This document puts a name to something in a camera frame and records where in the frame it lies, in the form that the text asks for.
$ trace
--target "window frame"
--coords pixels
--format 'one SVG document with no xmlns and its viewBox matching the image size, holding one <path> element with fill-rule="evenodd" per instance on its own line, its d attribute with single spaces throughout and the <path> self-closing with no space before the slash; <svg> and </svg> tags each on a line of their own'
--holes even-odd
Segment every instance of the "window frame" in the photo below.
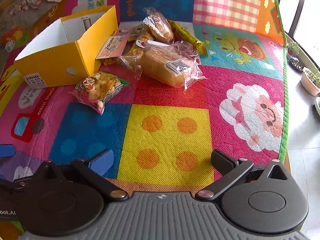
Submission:
<svg viewBox="0 0 320 240">
<path fill-rule="evenodd" d="M 285 32 L 293 41 L 296 42 L 295 38 L 294 38 L 294 34 L 297 30 L 297 26 L 299 24 L 299 21 L 300 21 L 300 17 L 301 17 L 301 12 L 302 12 L 302 8 L 303 8 L 303 5 L 304 5 L 304 1 L 305 0 L 299 0 L 299 3 L 298 3 L 298 6 L 297 6 L 297 10 L 296 10 L 296 13 L 294 15 L 294 18 L 293 18 L 293 21 L 292 21 L 292 24 L 291 24 L 291 27 L 290 27 L 290 30 L 289 32 Z M 313 60 L 312 57 L 310 57 L 310 55 L 308 54 L 308 52 L 305 51 L 305 49 L 299 45 L 300 49 L 308 56 L 308 58 L 312 61 L 312 63 L 318 68 L 319 66 L 317 65 L 317 63 Z"/>
</svg>

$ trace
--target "plastic bag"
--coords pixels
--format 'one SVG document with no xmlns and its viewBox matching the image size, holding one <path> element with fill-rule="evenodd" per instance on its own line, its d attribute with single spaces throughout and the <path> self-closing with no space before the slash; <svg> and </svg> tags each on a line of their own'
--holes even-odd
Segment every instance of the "plastic bag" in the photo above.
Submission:
<svg viewBox="0 0 320 240">
<path fill-rule="evenodd" d="M 139 57 L 122 58 L 127 65 L 133 65 L 139 73 L 144 73 L 164 84 L 184 87 L 185 90 L 195 81 L 204 79 L 201 70 L 185 51 L 175 46 L 154 46 L 141 48 Z"/>
<path fill-rule="evenodd" d="M 116 96 L 129 82 L 107 72 L 97 72 L 79 82 L 70 92 L 80 103 L 91 106 L 99 114 L 103 114 L 105 104 Z"/>
<path fill-rule="evenodd" d="M 149 26 L 156 40 L 167 44 L 174 43 L 171 26 L 163 14 L 157 12 L 154 8 L 145 8 L 144 10 L 148 16 L 143 20 L 143 23 Z"/>
<path fill-rule="evenodd" d="M 184 41 L 192 44 L 201 54 L 208 56 L 207 48 L 205 47 L 205 44 L 202 41 L 193 36 L 190 32 L 188 32 L 185 28 L 180 26 L 177 22 L 171 20 L 169 20 L 168 22 L 172 27 L 173 33 L 177 34 Z"/>
<path fill-rule="evenodd" d="M 176 41 L 174 46 L 176 46 L 178 50 L 186 52 L 192 58 L 199 55 L 198 50 L 189 42 Z"/>
<path fill-rule="evenodd" d="M 136 41 L 139 34 L 144 31 L 144 28 L 144 24 L 139 24 L 138 26 L 134 27 L 128 41 Z"/>
<path fill-rule="evenodd" d="M 139 36 L 137 37 L 137 40 L 141 40 L 141 41 L 154 40 L 151 34 L 148 33 L 147 29 L 148 29 L 147 26 L 144 25 L 143 30 L 140 32 Z M 127 54 L 117 59 L 117 63 L 119 65 L 122 65 L 130 69 L 136 74 L 137 77 L 140 77 L 141 69 L 138 68 L 133 62 L 138 61 L 142 54 L 143 54 L 142 48 L 139 47 L 136 43 L 134 43 L 134 45 L 132 46 L 132 48 Z"/>
</svg>

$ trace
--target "colorful play mat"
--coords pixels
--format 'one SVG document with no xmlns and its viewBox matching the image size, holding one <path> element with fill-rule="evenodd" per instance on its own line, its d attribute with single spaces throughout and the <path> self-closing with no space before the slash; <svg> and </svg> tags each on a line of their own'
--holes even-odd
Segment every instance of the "colorful play mat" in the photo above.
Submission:
<svg viewBox="0 0 320 240">
<path fill-rule="evenodd" d="M 209 56 L 200 58 L 207 79 L 186 93 L 146 76 L 132 79 L 103 115 L 78 103 L 68 93 L 74 86 L 28 87 L 12 65 L 25 44 L 59 17 L 106 4 L 116 5 L 120 27 L 137 26 L 150 6 L 179 21 L 207 46 Z M 285 46 L 277 0 L 63 0 L 26 31 L 1 75 L 0 144 L 16 153 L 0 158 L 0 177 L 13 181 L 44 160 L 65 164 L 111 148 L 114 163 L 103 176 L 125 191 L 194 194 L 220 177 L 213 148 L 255 164 L 284 161 Z M 0 223 L 3 240 L 19 235 L 11 225 Z"/>
</svg>

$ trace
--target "cartoon sheep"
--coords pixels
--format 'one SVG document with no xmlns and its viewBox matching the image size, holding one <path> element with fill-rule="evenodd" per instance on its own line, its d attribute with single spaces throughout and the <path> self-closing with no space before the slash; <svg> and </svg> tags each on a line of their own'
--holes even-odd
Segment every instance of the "cartoon sheep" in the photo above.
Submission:
<svg viewBox="0 0 320 240">
<path fill-rule="evenodd" d="M 269 99 L 265 89 L 258 85 L 234 84 L 219 110 L 223 119 L 233 125 L 236 135 L 252 150 L 279 153 L 284 110 L 280 102 L 274 104 Z"/>
</svg>

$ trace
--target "yellow cardboard box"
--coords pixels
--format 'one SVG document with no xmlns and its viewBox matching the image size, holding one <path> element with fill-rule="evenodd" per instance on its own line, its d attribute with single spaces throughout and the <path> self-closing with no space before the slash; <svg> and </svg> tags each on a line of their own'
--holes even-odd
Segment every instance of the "yellow cardboard box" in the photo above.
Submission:
<svg viewBox="0 0 320 240">
<path fill-rule="evenodd" d="M 96 56 L 117 29 L 114 5 L 59 18 L 20 52 L 14 64 L 34 89 L 77 84 L 99 70 Z"/>
</svg>

